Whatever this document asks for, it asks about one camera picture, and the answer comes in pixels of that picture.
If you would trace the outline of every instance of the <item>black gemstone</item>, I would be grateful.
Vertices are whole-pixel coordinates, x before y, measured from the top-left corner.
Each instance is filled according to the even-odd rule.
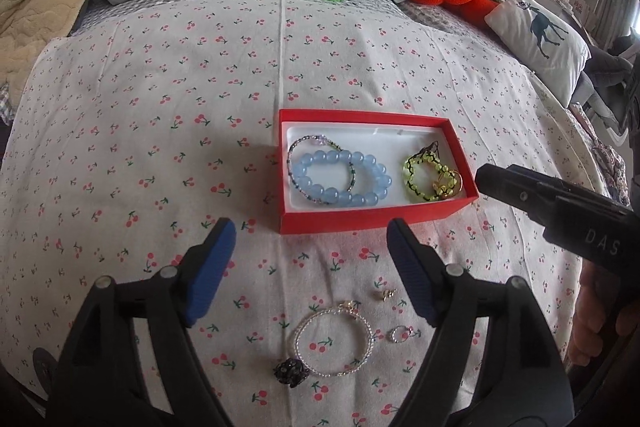
[[[300,385],[309,376],[309,373],[308,367],[305,367],[305,364],[298,359],[287,359],[273,369],[276,380],[292,389]]]

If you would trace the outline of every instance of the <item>bolt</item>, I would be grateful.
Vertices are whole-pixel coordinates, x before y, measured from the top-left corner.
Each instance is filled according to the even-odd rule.
[[[511,286],[518,290],[521,290],[527,287],[527,282],[522,277],[516,276],[511,278]]]
[[[109,286],[111,286],[111,277],[109,277],[108,275],[103,275],[101,277],[98,277],[98,279],[95,280],[94,285],[96,288],[100,288],[100,290],[104,290],[105,288],[108,288]]]
[[[160,270],[160,277],[163,279],[171,279],[171,277],[175,277],[178,273],[178,269],[175,266],[164,266]]]
[[[465,272],[460,264],[455,263],[447,264],[445,270],[452,277],[460,277]]]

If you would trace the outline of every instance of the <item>blue gripper pad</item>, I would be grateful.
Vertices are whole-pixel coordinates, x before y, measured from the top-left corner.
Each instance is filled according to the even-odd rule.
[[[236,247],[236,226],[221,217],[202,245],[189,249],[180,263],[180,280],[187,286],[183,318],[187,327],[209,311]]]
[[[444,263],[433,248],[418,242],[403,219],[387,225],[386,247],[415,312],[436,328],[442,315],[436,300],[444,284]]]

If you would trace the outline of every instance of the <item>red box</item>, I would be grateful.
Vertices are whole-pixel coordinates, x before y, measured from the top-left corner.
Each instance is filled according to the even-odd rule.
[[[444,219],[479,197],[478,188],[473,174],[466,161],[465,153],[456,136],[452,124],[446,118],[431,116],[416,116],[410,114],[395,114],[385,112],[364,112],[324,109],[281,109],[279,122],[279,154],[286,158],[286,136],[284,128],[290,123],[311,124],[379,124],[387,126],[402,126],[404,128],[434,128],[444,134],[457,170],[463,181],[464,195],[444,201],[432,203],[409,203],[395,206],[375,206],[359,208],[340,208],[336,210],[287,210],[286,194],[289,184],[286,162],[282,162],[280,169],[280,233],[324,233],[346,232],[350,230],[378,229],[386,227],[395,217],[402,217],[408,223],[421,223]],[[406,158],[398,158],[398,165]],[[398,176],[392,178],[394,183],[402,183]]]

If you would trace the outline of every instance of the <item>silver ring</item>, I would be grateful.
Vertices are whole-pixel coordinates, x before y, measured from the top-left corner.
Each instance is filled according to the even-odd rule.
[[[315,373],[316,375],[318,375],[318,377],[329,378],[329,377],[344,377],[345,375],[350,375],[351,373],[355,373],[363,365],[365,365],[365,363],[369,359],[369,356],[371,355],[371,352],[373,351],[373,344],[374,344],[373,329],[371,328],[371,325],[369,324],[369,321],[367,321],[367,319],[365,319],[359,313],[356,312],[355,304],[356,303],[354,301],[347,301],[347,302],[343,302],[342,304],[339,304],[337,306],[334,306],[332,308],[327,308],[325,310],[319,311],[319,312],[311,315],[306,321],[302,322],[302,324],[300,324],[298,326],[298,329],[296,330],[296,336],[293,339],[294,351],[295,351],[295,354],[296,354],[296,358],[298,360],[300,360],[300,362],[302,362],[305,365],[305,367],[308,368],[309,371],[311,371],[312,373]],[[367,349],[365,350],[363,356],[361,357],[360,363],[358,363],[357,365],[354,365],[350,369],[347,369],[347,370],[344,370],[344,371],[339,371],[338,373],[321,373],[317,369],[314,369],[313,367],[311,367],[308,364],[308,362],[305,361],[305,359],[302,357],[302,354],[300,353],[300,336],[302,335],[302,332],[305,330],[305,328],[309,324],[311,324],[311,322],[313,320],[317,319],[318,317],[321,317],[322,315],[326,315],[326,314],[333,314],[333,315],[347,314],[347,315],[350,315],[351,317],[353,317],[354,319],[359,321],[361,324],[363,324],[365,329],[367,330],[366,331],[367,332]]]
[[[401,333],[401,339],[398,339],[398,335],[396,333],[398,333],[398,330],[402,330]],[[403,342],[406,342],[409,339],[409,336],[414,332],[414,328],[411,326],[396,326],[395,328],[393,328],[391,331],[389,331],[388,334],[388,338],[391,342],[393,342],[394,344],[402,344]],[[407,338],[402,338],[402,334],[403,333],[408,333]]]

